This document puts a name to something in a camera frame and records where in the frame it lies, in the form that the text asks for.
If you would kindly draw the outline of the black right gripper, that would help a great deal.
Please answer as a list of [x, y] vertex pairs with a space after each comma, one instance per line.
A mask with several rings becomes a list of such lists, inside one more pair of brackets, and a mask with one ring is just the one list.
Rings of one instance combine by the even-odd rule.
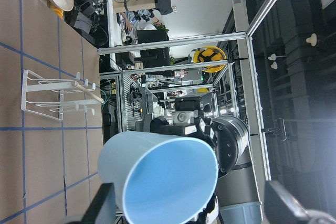
[[152, 119], [150, 131], [203, 140], [214, 149], [221, 172], [249, 167], [248, 126], [232, 115], [207, 117], [212, 108], [212, 97], [176, 98], [173, 123], [158, 116]]

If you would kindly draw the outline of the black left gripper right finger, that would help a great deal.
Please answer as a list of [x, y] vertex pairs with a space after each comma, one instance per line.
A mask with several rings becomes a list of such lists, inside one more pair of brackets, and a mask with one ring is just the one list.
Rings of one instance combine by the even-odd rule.
[[264, 212], [269, 223], [309, 223], [313, 217], [284, 186], [265, 182]]

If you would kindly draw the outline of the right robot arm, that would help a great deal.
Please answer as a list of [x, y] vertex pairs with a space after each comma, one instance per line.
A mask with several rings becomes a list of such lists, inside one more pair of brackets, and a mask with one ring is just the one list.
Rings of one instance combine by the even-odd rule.
[[261, 223], [261, 202], [250, 154], [248, 126], [229, 115], [214, 118], [211, 93], [175, 98], [173, 122], [157, 116], [150, 131], [165, 135], [195, 137], [205, 141], [215, 151], [218, 160], [218, 180], [207, 205], [190, 223]]

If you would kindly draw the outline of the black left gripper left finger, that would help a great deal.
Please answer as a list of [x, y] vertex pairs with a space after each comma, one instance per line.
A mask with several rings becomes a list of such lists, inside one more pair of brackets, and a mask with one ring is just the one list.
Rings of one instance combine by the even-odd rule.
[[115, 221], [115, 189], [114, 183], [100, 185], [89, 208], [81, 219], [81, 223], [114, 223]]

